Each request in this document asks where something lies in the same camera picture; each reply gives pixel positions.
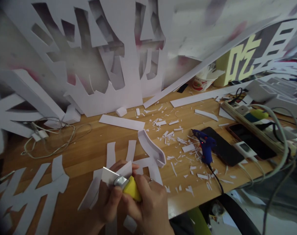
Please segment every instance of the blue glue gun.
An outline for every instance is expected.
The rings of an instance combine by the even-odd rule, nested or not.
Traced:
[[[211,148],[216,146],[216,141],[212,137],[209,137],[199,130],[191,130],[193,132],[193,135],[200,141],[200,147],[203,151],[202,162],[210,165],[213,162],[213,158],[211,156]]]

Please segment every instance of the charger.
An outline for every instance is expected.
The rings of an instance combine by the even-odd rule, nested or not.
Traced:
[[[46,131],[44,131],[44,130],[40,130],[40,131],[38,131],[38,134],[33,133],[33,134],[32,134],[32,137],[34,138],[34,140],[35,140],[36,142],[38,142],[38,141],[40,141],[41,139],[48,138],[48,134],[46,133]]]

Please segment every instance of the yellow knife handle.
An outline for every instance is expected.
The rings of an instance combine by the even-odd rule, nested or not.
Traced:
[[[142,196],[138,190],[133,176],[130,176],[129,183],[124,187],[123,192],[129,194],[137,202],[142,201]]]

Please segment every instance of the paper cup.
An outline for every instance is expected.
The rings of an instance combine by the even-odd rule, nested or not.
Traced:
[[[200,77],[200,75],[196,75],[192,84],[192,87],[194,90],[203,92],[206,91],[206,89],[213,84],[213,82],[217,78],[211,79],[211,80],[206,80]]]

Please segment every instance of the black smartphone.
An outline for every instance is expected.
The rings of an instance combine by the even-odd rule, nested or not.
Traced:
[[[244,125],[235,124],[227,128],[231,134],[239,141],[244,141],[255,153],[260,160],[267,160],[277,156],[277,154],[261,141],[256,135],[250,132]]]
[[[243,155],[215,132],[214,129],[207,127],[201,131],[216,140],[217,145],[212,148],[212,151],[228,166],[235,166],[244,160]]]

